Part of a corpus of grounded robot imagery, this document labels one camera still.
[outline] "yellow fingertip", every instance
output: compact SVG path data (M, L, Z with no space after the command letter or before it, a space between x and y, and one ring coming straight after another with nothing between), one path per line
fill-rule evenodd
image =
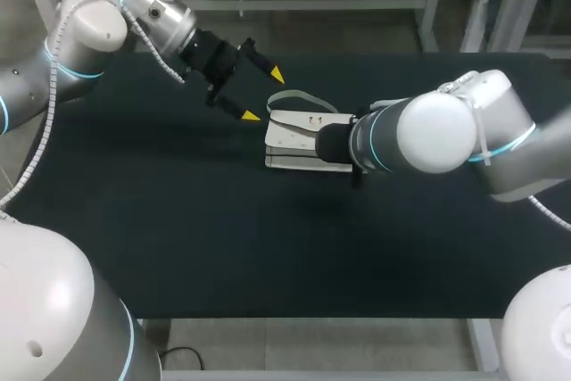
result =
M274 78L279 80L282 84L285 84L284 77L282 76L282 73L281 73L281 71L279 71L277 66L274 67L274 70L271 71L271 76L273 76Z
M244 115L242 115L242 119L243 120L260 120L260 118L258 118L256 115L254 115L250 111L244 112Z

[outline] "black table surface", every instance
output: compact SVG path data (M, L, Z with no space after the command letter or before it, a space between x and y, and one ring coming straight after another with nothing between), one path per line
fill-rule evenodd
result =
M288 88L343 112L494 68L537 120L570 99L538 55L279 62ZM244 64L228 94L264 116L279 89ZM139 318L496 318L526 282L571 261L568 233L526 201L492 200L469 167L369 176L360 190L344 174L268 169L267 122L206 108L205 90L147 54L117 58L91 94L58 107L45 159L9 207L76 243ZM569 219L570 196L562 185L541 199Z

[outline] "black cable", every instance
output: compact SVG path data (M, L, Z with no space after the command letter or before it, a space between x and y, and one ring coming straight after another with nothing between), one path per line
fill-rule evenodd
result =
M180 352L182 350L189 350L190 352L193 352L196 355L196 358L198 359L198 364L200 365L200 370L205 370L203 356L201 356L200 353L197 350L195 350L193 347L174 347L174 348L171 348L171 349L167 350L166 352L159 353L159 359L161 359L161 362L162 362L163 358L167 357L167 355L171 354L172 352Z

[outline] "robotic arm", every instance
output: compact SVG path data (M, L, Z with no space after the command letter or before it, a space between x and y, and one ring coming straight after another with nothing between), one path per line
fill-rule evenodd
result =
M347 138L348 145L334 144ZM323 128L317 152L366 172L437 174L470 162L490 195L509 203L571 177L570 142L571 108L536 125L508 78L489 70L424 95L372 104L354 124Z
M247 58L283 83L277 66L256 52L251 39L235 48L209 31L198 29L193 12L178 0L62 0L44 45L0 71L0 133L18 127L46 108L56 43L58 102L85 94L103 75L112 55L124 46L128 30L122 12L137 20L148 36L147 42L160 56L176 54L190 69L203 74L211 84L208 105L218 105L238 119L256 118L220 91L233 76L240 58Z

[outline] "white cylinder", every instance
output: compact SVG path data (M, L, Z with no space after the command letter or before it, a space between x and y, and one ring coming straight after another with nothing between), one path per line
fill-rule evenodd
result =
M78 341L94 287L89 261L70 241L0 220L0 379L47 378Z
M509 381L571 380L571 266L540 275L516 295L501 357Z
M457 169L476 144L470 108L458 98L432 92L416 97L402 111L396 130L402 156L425 173Z

